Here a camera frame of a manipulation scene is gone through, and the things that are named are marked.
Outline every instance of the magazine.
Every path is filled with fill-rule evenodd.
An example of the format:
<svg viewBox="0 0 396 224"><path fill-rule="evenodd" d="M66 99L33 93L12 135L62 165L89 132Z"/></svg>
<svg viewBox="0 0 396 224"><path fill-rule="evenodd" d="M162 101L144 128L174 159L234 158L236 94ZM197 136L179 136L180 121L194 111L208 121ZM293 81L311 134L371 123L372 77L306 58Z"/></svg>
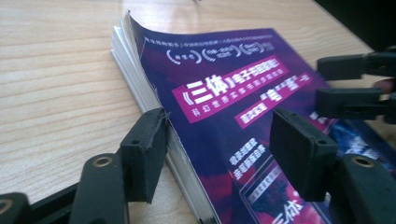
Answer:
<svg viewBox="0 0 396 224"><path fill-rule="evenodd" d="M315 91L328 84L274 29L164 34L127 12L112 47L142 112L162 106L169 115L167 162L199 222L331 223L326 202L302 200L270 154L272 110L335 138L356 130L318 116ZM386 153L367 150L393 169Z"/></svg>

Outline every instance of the clamp jaw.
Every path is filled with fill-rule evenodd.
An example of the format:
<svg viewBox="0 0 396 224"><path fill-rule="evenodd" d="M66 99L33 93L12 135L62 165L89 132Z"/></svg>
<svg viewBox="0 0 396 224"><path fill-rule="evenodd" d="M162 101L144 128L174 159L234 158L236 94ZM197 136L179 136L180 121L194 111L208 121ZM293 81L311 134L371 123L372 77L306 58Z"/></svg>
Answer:
<svg viewBox="0 0 396 224"><path fill-rule="evenodd" d="M274 111L269 148L300 197L323 202L331 195L332 223L396 223L396 181L379 161L338 157L328 135L284 109Z"/></svg>
<svg viewBox="0 0 396 224"><path fill-rule="evenodd" d="M395 77L396 52L384 52L327 57L318 60L318 72L327 80L360 79L363 74ZM396 124L396 81L388 100L379 88L318 89L316 106L320 116L334 119L375 119Z"/></svg>
<svg viewBox="0 0 396 224"><path fill-rule="evenodd" d="M167 116L144 113L116 153L84 164L79 183L32 205L23 193L0 195L0 223L124 223L128 202L151 203L166 155Z"/></svg>

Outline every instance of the purple book cover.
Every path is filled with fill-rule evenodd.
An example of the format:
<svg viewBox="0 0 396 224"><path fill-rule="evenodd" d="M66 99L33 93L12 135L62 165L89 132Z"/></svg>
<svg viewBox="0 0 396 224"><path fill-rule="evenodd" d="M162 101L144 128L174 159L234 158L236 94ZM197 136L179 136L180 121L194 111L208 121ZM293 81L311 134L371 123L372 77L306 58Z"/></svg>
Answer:
<svg viewBox="0 0 396 224"><path fill-rule="evenodd" d="M148 81L219 220L330 222L323 204L299 198L268 149L276 106L329 132L334 120L314 111L324 79L273 29L170 35L131 22Z"/></svg>

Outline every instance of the wooden table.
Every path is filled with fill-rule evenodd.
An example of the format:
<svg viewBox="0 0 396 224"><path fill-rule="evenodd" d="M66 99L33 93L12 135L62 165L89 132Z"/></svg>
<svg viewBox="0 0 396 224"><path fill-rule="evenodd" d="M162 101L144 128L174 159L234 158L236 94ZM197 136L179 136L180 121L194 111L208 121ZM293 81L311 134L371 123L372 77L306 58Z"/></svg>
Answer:
<svg viewBox="0 0 396 224"><path fill-rule="evenodd" d="M320 57L370 51L308 0L1 0L0 193L34 203L76 183L83 163L115 152L140 117L110 55L126 9L169 33L274 27L313 67ZM394 127L372 123L396 146ZM130 214L134 223L196 222L166 165L153 204L131 203Z"/></svg>

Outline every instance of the book cover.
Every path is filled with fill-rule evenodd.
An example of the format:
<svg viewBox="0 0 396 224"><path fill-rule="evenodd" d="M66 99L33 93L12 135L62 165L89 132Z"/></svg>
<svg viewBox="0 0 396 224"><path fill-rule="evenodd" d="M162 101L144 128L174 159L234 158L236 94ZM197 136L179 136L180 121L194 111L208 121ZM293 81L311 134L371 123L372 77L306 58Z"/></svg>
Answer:
<svg viewBox="0 0 396 224"><path fill-rule="evenodd" d="M197 212L200 221L330 223L326 203L299 198L268 149L277 106L304 116L325 133L331 130L335 120L314 110L315 91L328 87L325 80L273 29L171 35L145 29L132 17L127 20L130 33L122 36L119 29L115 35L134 51L113 54L128 83L134 78L126 61L138 59L134 66L143 68L144 81L169 114L180 150L172 152L177 149L171 146L169 154L186 156L184 169L197 177L214 211L213 217ZM133 39L132 46L125 38ZM129 85L135 97L144 95ZM338 131L332 129L333 136ZM174 172L189 204L197 206L190 180L178 176L182 171Z"/></svg>

